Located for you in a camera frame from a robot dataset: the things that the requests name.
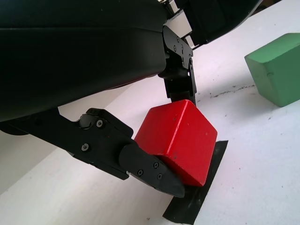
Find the white tabletop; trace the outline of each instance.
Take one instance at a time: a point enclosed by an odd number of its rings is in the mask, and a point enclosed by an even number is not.
[[[278,108],[261,97],[244,61],[300,32],[299,11],[299,0],[283,0],[194,53],[197,106],[218,140],[229,140],[196,225],[300,224],[300,101]],[[169,102],[163,80],[153,77],[106,109],[136,134],[151,107]],[[57,149],[0,196],[0,224],[171,225],[162,218],[171,199]]]

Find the screw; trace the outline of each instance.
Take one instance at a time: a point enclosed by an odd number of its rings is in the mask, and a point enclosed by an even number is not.
[[[144,173],[143,170],[139,170],[139,171],[137,172],[137,175],[138,175],[139,177],[141,177],[143,173]]]
[[[103,121],[102,120],[98,120],[96,125],[97,125],[98,128],[102,127]]]
[[[83,146],[81,146],[82,151],[87,151],[89,149],[89,145],[85,143]]]
[[[163,177],[163,175],[162,175],[161,173],[159,173],[159,174],[157,175],[157,179],[158,179],[158,180],[160,180],[162,177]]]

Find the red block face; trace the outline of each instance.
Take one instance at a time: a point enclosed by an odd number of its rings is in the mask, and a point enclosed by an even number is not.
[[[135,137],[192,186],[205,184],[216,139],[215,128],[188,100],[150,109]]]

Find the green wooden block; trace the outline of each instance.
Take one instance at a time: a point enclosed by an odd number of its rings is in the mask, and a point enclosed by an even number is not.
[[[300,33],[281,36],[245,56],[258,92],[278,106],[300,99]]]

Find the red cube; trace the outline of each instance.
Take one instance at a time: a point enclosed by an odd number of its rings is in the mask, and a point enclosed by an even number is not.
[[[217,131],[188,100],[151,108],[135,137],[148,154],[168,165],[182,182],[203,186]]]

